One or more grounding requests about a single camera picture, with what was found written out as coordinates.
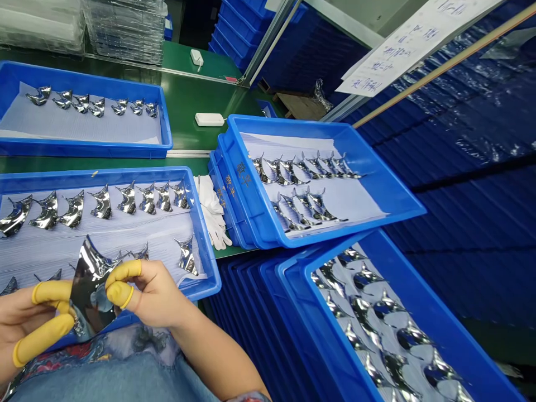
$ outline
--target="polished stainless steel part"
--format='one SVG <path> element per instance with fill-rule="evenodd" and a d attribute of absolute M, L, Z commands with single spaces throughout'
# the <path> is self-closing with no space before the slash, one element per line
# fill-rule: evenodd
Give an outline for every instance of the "polished stainless steel part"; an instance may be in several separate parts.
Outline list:
<path fill-rule="evenodd" d="M 58 198 L 56 196 L 56 190 L 50 193 L 45 199 L 34 199 L 34 201 L 41 206 L 41 213 L 37 218 L 30 220 L 28 224 L 46 230 L 54 228 L 58 218 Z"/>
<path fill-rule="evenodd" d="M 0 219 L 0 232 L 6 238 L 16 235 L 21 229 L 32 207 L 33 198 L 29 195 L 17 202 L 11 201 L 11 198 L 8 198 L 8 200 L 13 204 L 13 211 L 5 218 Z"/>
<path fill-rule="evenodd" d="M 97 206 L 91 210 L 91 215 L 100 219 L 110 219 L 112 217 L 112 203 L 110 201 L 108 184 L 98 193 L 88 192 L 88 194 L 94 196 L 95 200 L 97 200 Z"/>
<path fill-rule="evenodd" d="M 11 279 L 9 280 L 7 286 L 0 293 L 0 296 L 5 296 L 7 294 L 12 294 L 14 291 L 18 291 L 18 284 L 17 284 L 17 279 L 14 276 L 12 276 Z"/>
<path fill-rule="evenodd" d="M 169 181 L 163 187 L 155 187 L 158 193 L 156 206 L 165 212 L 173 212 L 171 202 L 169 201 Z"/>
<path fill-rule="evenodd" d="M 119 204 L 117 208 L 129 215 L 134 215 L 136 213 L 136 191 L 134 190 L 134 180 L 129 186 L 125 188 L 116 186 L 116 189 L 123 195 L 123 201 L 121 201 L 121 204 Z"/>
<path fill-rule="evenodd" d="M 97 251 L 89 235 L 80 249 L 70 302 L 76 312 L 74 333 L 86 342 L 109 325 L 121 312 L 106 296 L 108 275 L 121 263 Z"/>
<path fill-rule="evenodd" d="M 69 204 L 69 209 L 65 214 L 59 216 L 57 221 L 75 229 L 82 220 L 82 210 L 84 209 L 84 190 L 72 198 L 63 197 Z"/>
<path fill-rule="evenodd" d="M 138 187 L 138 190 L 141 191 L 141 194 L 143 194 L 140 209 L 143 212 L 147 212 L 149 215 L 155 215 L 155 183 L 153 182 L 149 187 L 146 188 L 141 188 L 139 186 L 136 187 Z"/>
<path fill-rule="evenodd" d="M 178 241 L 177 239 L 173 239 L 173 240 L 177 242 L 181 251 L 180 260 L 179 260 L 179 268 L 182 268 L 183 270 L 195 276 L 198 276 L 199 272 L 197 271 L 197 268 L 195 267 L 194 254 L 192 253 L 193 239 L 194 239 L 194 235 L 192 235 L 184 243 Z"/>

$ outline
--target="white paper sign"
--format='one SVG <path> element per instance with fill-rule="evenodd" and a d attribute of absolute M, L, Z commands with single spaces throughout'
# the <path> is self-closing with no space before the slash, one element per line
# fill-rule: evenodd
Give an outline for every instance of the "white paper sign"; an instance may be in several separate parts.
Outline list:
<path fill-rule="evenodd" d="M 429 0 L 362 63 L 346 72 L 337 88 L 365 97 L 380 93 L 449 35 L 501 0 Z"/>

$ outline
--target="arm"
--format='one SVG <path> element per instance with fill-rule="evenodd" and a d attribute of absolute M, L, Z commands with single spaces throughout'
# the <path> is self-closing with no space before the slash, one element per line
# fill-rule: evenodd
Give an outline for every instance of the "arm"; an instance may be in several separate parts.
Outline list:
<path fill-rule="evenodd" d="M 141 292 L 124 280 L 133 281 Z M 144 324 L 169 328 L 199 378 L 220 400 L 251 391 L 269 397 L 250 358 L 180 292 L 161 261 L 120 265 L 106 289 L 112 303 L 132 311 Z"/>

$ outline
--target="reflective metal component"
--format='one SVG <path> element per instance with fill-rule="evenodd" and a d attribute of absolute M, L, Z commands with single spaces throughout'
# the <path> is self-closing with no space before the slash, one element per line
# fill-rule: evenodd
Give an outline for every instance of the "reflective metal component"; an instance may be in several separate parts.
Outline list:
<path fill-rule="evenodd" d="M 338 306 L 337 303 L 333 301 L 333 299 L 331 298 L 331 293 L 328 293 L 328 297 L 326 298 L 326 304 L 328 305 L 329 310 L 331 310 L 335 318 L 350 317 L 348 313 L 346 313 L 342 308 Z"/>
<path fill-rule="evenodd" d="M 307 230 L 307 229 L 311 229 L 311 226 L 302 226 L 302 225 L 299 225 L 297 223 L 294 223 L 293 221 L 291 221 L 289 218 L 286 217 L 286 215 L 283 213 L 283 211 L 281 210 L 281 208 L 279 208 L 279 203 L 277 202 L 273 202 L 271 201 L 272 203 L 272 206 L 274 207 L 274 210 L 275 212 L 285 220 L 286 224 L 288 225 L 289 229 L 290 230 L 294 230 L 294 231 L 303 231 L 303 230 Z"/>
<path fill-rule="evenodd" d="M 259 178 L 261 179 L 261 182 L 265 184 L 272 184 L 275 183 L 274 180 L 270 179 L 266 173 L 264 172 L 264 168 L 262 167 L 262 156 L 264 155 L 264 152 L 262 155 L 258 158 L 252 159 L 253 166 L 255 167 L 255 170 L 257 171 L 257 174 L 259 175 Z"/>
<path fill-rule="evenodd" d="M 171 185 L 170 188 L 175 193 L 175 200 L 173 201 L 175 206 L 182 209 L 190 209 L 188 195 L 186 194 L 186 187 L 184 186 L 184 180 L 181 180 L 176 186 Z"/>
<path fill-rule="evenodd" d="M 348 268 L 348 264 L 350 264 L 351 262 L 369 259 L 367 256 L 361 254 L 360 252 L 354 250 L 351 247 L 347 248 L 342 253 L 340 253 L 338 257 L 339 257 L 339 262 L 344 268 Z"/>
<path fill-rule="evenodd" d="M 169 201 L 169 181 L 163 187 L 156 187 L 156 192 L 158 193 L 158 201 L 156 206 L 165 212 L 173 212 L 171 207 L 171 202 Z"/>
<path fill-rule="evenodd" d="M 149 259 L 149 242 L 145 243 L 144 247 L 141 249 L 140 252 L 134 253 L 132 251 L 128 251 L 127 255 L 128 254 L 134 257 L 135 260 L 148 260 Z"/>
<path fill-rule="evenodd" d="M 128 187 L 119 188 L 116 186 L 116 189 L 123 195 L 123 201 L 121 201 L 121 204 L 119 204 L 117 208 L 129 215 L 134 215 L 136 213 L 136 191 L 134 190 L 134 180 Z"/>
<path fill-rule="evenodd" d="M 434 348 L 432 362 L 423 369 L 424 377 L 434 388 L 437 384 L 444 380 L 458 380 L 462 378 L 449 366 L 441 357 L 437 349 Z"/>
<path fill-rule="evenodd" d="M 52 229 L 56 226 L 56 219 L 58 218 L 58 198 L 56 196 L 56 190 L 43 200 L 34 201 L 41 206 L 41 213 L 35 219 L 28 222 L 29 225 L 41 228 Z"/>
<path fill-rule="evenodd" d="M 91 210 L 91 215 L 100 219 L 110 219 L 112 217 L 112 204 L 110 202 L 110 193 L 108 184 L 106 184 L 98 193 L 90 193 L 97 200 L 97 206 Z"/>
<path fill-rule="evenodd" d="M 351 321 L 348 321 L 348 326 L 346 327 L 344 335 L 346 335 L 346 338 L 348 338 L 355 351 L 371 351 L 371 349 L 363 342 L 359 335 L 354 332 Z"/>
<path fill-rule="evenodd" d="M 363 264 L 361 265 L 361 271 L 359 271 L 353 276 L 353 284 L 358 290 L 361 290 L 363 291 L 363 293 L 370 295 L 370 293 L 364 292 L 365 286 L 376 282 L 385 282 L 385 279 L 369 270 L 366 264 L 363 262 Z"/>
<path fill-rule="evenodd" d="M 89 111 L 91 112 L 93 116 L 99 117 L 99 118 L 104 116 L 105 101 L 106 101 L 105 98 L 101 98 L 96 102 L 91 102 L 91 104 L 95 106 L 94 108 L 91 108 L 91 107 L 89 108 Z"/>
<path fill-rule="evenodd" d="M 291 160 L 288 160 L 288 161 L 279 160 L 279 163 L 281 163 L 283 168 L 288 172 L 289 179 L 294 184 L 307 184 L 307 183 L 310 183 L 311 182 L 310 180 L 301 181 L 300 179 L 298 179 L 298 177 L 296 177 L 296 174 L 294 173 L 294 163 L 293 163 L 295 158 L 296 157 L 294 157 L 294 158 L 292 158 Z"/>
<path fill-rule="evenodd" d="M 117 100 L 116 103 L 117 106 L 111 105 L 113 112 L 118 116 L 124 115 L 125 111 L 127 110 L 128 98 Z"/>
<path fill-rule="evenodd" d="M 13 211 L 5 218 L 0 219 L 0 232 L 2 232 L 6 238 L 18 233 L 32 207 L 31 195 L 17 202 L 11 201 L 11 198 L 8 198 L 8 200 L 13 204 Z"/>
<path fill-rule="evenodd" d="M 384 362 L 387 372 L 391 379 L 398 387 L 399 391 L 406 402 L 419 402 L 422 400 L 422 395 L 415 391 L 404 379 L 402 368 L 408 364 L 408 359 L 401 355 L 396 355 L 388 351 L 380 351 L 381 358 Z"/>
<path fill-rule="evenodd" d="M 77 103 L 73 103 L 73 107 L 76 109 L 79 113 L 87 113 L 89 109 L 89 94 L 77 97 L 76 95 L 73 96 L 74 99 L 76 99 Z"/>
<path fill-rule="evenodd" d="M 386 315 L 398 312 L 407 312 L 407 310 L 398 304 L 396 300 L 390 298 L 389 295 L 387 295 L 387 290 L 384 289 L 381 299 L 374 304 L 374 313 L 376 313 L 376 316 L 379 319 L 385 322 Z"/>
<path fill-rule="evenodd" d="M 313 218 L 318 219 L 319 221 L 346 222 L 348 219 L 339 219 L 336 216 L 333 216 L 330 214 L 330 212 L 324 205 L 324 200 L 322 198 L 322 195 L 325 192 L 326 192 L 325 188 L 320 194 L 313 194 L 309 191 L 307 192 L 307 196 L 309 197 L 309 199 L 311 199 L 313 203 L 316 204 L 316 206 L 320 210 L 320 211 L 317 210 L 317 213 L 313 214 Z"/>
<path fill-rule="evenodd" d="M 173 239 L 173 240 L 177 242 L 181 251 L 179 268 L 182 268 L 183 270 L 195 276 L 198 276 L 199 272 L 197 271 L 197 268 L 195 267 L 194 254 L 192 253 L 192 240 L 193 239 L 194 239 L 194 235 L 192 235 L 184 243 L 178 241 L 177 239 Z"/>
<path fill-rule="evenodd" d="M 65 198 L 69 204 L 69 209 L 64 215 L 59 216 L 57 221 L 69 226 L 71 229 L 75 229 L 78 227 L 78 225 L 80 225 L 80 221 L 82 220 L 82 210 L 84 209 L 84 190 L 72 198 L 67 198 L 65 196 L 63 198 Z"/>
<path fill-rule="evenodd" d="M 376 385 L 377 388 L 381 387 L 391 387 L 391 383 L 387 381 L 384 375 L 372 364 L 372 358 L 370 353 L 367 353 L 367 359 L 365 361 L 365 370 L 367 370 L 368 375 L 372 378 L 372 382 Z"/>
<path fill-rule="evenodd" d="M 145 106 L 145 112 L 149 115 L 149 117 L 155 118 L 158 115 L 158 108 L 156 102 L 146 103 Z"/>
<path fill-rule="evenodd" d="M 11 279 L 9 280 L 9 283 L 7 284 L 7 286 L 0 293 L 0 296 L 5 296 L 7 294 L 12 294 L 15 291 L 18 291 L 18 284 L 17 284 L 17 279 L 14 276 L 12 276 Z"/>
<path fill-rule="evenodd" d="M 296 205 L 294 205 L 293 197 L 287 197 L 286 195 L 277 193 L 277 202 L 281 201 L 281 198 L 283 198 L 283 200 L 285 200 L 285 203 L 289 206 L 289 208 L 295 212 L 295 214 L 298 216 L 300 223 L 302 225 L 315 226 L 315 225 L 322 224 L 322 222 L 312 222 L 308 220 L 307 218 L 305 218 L 303 214 L 298 211 L 298 209 L 296 208 Z"/>
<path fill-rule="evenodd" d="M 143 200 L 140 203 L 140 209 L 150 215 L 156 214 L 155 208 L 155 183 L 153 182 L 147 188 L 138 187 L 138 190 L 143 194 Z"/>
<path fill-rule="evenodd" d="M 86 236 L 80 249 L 70 302 L 76 312 L 74 333 L 86 342 L 109 325 L 121 312 L 106 296 L 105 284 L 120 261 L 104 257 Z"/>

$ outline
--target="finger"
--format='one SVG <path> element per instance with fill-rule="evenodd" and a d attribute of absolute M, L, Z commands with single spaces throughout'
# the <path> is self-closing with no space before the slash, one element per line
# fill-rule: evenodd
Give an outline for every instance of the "finger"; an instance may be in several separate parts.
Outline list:
<path fill-rule="evenodd" d="M 46 351 L 67 335 L 74 326 L 74 318 L 60 314 L 17 342 L 13 349 L 13 364 L 24 367 L 33 358 Z"/>

